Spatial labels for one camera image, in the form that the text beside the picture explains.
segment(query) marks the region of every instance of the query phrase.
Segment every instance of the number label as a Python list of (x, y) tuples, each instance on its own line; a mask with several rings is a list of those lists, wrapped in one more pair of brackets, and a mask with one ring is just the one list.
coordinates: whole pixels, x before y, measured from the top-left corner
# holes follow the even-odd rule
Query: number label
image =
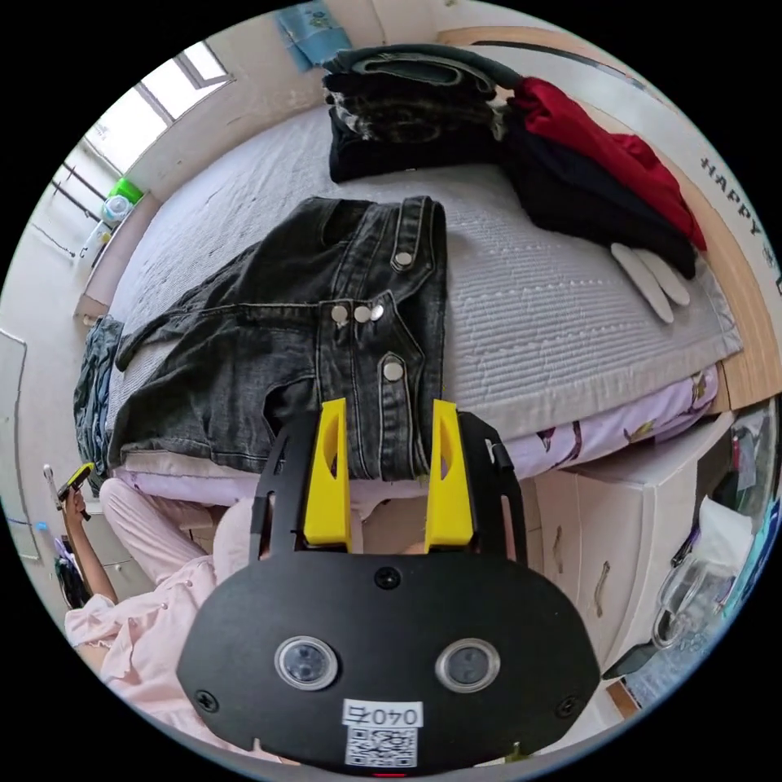
[(424, 707), (420, 701), (390, 703), (345, 698), (342, 724), (349, 727), (423, 727)]

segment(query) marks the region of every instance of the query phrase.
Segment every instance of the pink shirt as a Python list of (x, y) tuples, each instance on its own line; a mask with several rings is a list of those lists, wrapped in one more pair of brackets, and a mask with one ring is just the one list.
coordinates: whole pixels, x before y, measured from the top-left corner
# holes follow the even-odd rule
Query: pink shirt
[(246, 752), (217, 738), (186, 698), (176, 675), (179, 656), (196, 613), (217, 585), (212, 556), (188, 562), (154, 591), (114, 605), (95, 595), (65, 616), (73, 647), (108, 648), (99, 677), (119, 697), (149, 717), (221, 749), (268, 761), (261, 749)]

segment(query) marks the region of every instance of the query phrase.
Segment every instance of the black denim jacket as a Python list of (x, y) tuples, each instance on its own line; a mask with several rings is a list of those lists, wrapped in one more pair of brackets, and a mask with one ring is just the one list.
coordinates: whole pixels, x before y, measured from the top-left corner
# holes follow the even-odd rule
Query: black denim jacket
[(291, 416), (345, 397), (351, 477), (424, 475), (445, 307), (439, 203), (310, 198), (123, 336), (121, 371), (143, 344), (178, 343), (117, 412), (109, 465), (168, 450), (260, 472)]

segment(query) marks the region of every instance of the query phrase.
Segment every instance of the window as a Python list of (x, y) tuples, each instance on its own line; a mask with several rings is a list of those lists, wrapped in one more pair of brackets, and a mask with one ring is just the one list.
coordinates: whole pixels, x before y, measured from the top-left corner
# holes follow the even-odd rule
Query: window
[(230, 80), (206, 43), (196, 43), (125, 93), (85, 138), (124, 173), (167, 127)]

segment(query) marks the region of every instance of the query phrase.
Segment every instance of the person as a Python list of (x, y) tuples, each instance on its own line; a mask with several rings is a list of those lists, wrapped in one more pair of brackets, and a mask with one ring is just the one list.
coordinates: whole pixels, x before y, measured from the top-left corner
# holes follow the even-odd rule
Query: person
[[(65, 527), (92, 594), (65, 617), (65, 634), (81, 659), (115, 694), (148, 717), (197, 739), (272, 762), (292, 763), (255, 749), (240, 749), (215, 736), (185, 696), (176, 668), (198, 609), (214, 588), (248, 564), (253, 499), (225, 510), (213, 554), (181, 527), (207, 525), (210, 511), (194, 503), (153, 498), (110, 478), (100, 490), (108, 524), (152, 581), (154, 588), (119, 601), (87, 537), (80, 492), (65, 500)], [(423, 553), (423, 543), (405, 553)]]

